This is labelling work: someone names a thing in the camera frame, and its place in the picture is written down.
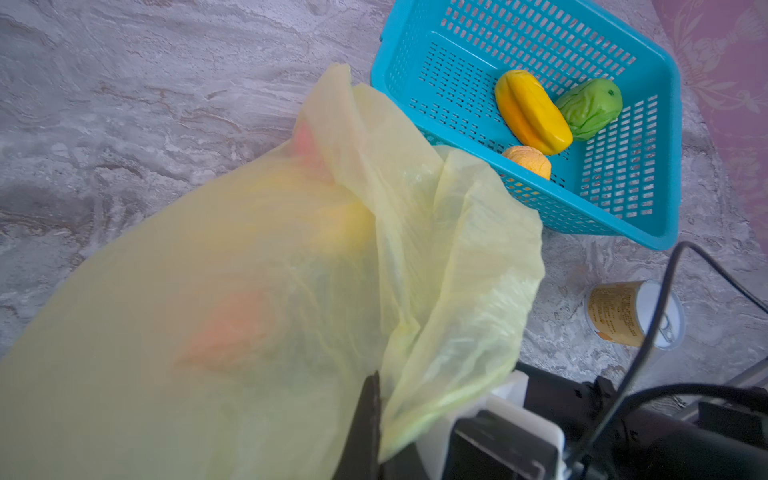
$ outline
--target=toy vegetable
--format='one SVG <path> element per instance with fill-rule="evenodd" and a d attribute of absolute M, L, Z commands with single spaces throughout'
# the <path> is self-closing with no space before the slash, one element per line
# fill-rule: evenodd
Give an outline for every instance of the toy vegetable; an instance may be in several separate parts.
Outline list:
<path fill-rule="evenodd" d="M 533 147 L 515 145 L 506 149 L 502 155 L 547 180 L 552 175 L 552 164 L 549 163 L 549 160 L 540 151 Z"/>
<path fill-rule="evenodd" d="M 624 107 L 621 90 L 606 78 L 593 78 L 573 87 L 556 105 L 575 140 L 589 140 L 615 120 Z"/>
<path fill-rule="evenodd" d="M 510 70 L 496 83 L 496 103 L 512 133 L 544 155 L 556 155 L 573 142 L 571 129 L 544 87 L 525 70 Z"/>

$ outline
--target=marble surface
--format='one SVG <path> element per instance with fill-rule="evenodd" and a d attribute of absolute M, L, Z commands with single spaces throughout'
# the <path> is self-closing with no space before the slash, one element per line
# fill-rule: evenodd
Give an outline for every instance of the marble surface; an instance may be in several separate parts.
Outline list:
<path fill-rule="evenodd" d="M 0 356 L 85 258 L 205 181 L 285 141 L 325 67 L 368 81 L 393 0 L 6 0 L 0 5 Z M 605 8 L 669 48 L 650 0 Z M 684 87 L 680 238 L 768 297 L 768 263 Z M 522 359 L 576 380 L 634 350 L 587 328 L 601 282 L 660 279 L 668 253 L 545 231 Z M 722 382 L 768 355 L 768 320 L 687 256 L 687 337 L 641 386 Z"/>

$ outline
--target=translucent bag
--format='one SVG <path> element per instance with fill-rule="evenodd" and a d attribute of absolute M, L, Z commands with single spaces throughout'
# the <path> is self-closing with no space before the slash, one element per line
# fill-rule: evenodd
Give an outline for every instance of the translucent bag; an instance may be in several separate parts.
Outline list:
<path fill-rule="evenodd" d="M 382 460 L 505 378 L 538 213 L 349 84 L 58 289 L 0 362 L 0 478 L 329 478 L 375 370 Z"/>

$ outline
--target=can label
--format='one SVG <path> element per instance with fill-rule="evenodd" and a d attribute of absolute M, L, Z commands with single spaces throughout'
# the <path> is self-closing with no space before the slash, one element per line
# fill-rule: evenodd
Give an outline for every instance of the can label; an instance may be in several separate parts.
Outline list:
<path fill-rule="evenodd" d="M 607 283 L 596 286 L 587 311 L 595 332 L 604 340 L 640 346 L 645 339 L 637 319 L 635 300 L 643 282 Z"/>

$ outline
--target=pink floral cloth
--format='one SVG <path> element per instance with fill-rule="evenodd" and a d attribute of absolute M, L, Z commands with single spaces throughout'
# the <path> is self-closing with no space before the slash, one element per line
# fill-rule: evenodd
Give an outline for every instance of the pink floral cloth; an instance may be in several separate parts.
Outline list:
<path fill-rule="evenodd" d="M 768 253 L 768 0 L 653 0 Z"/>

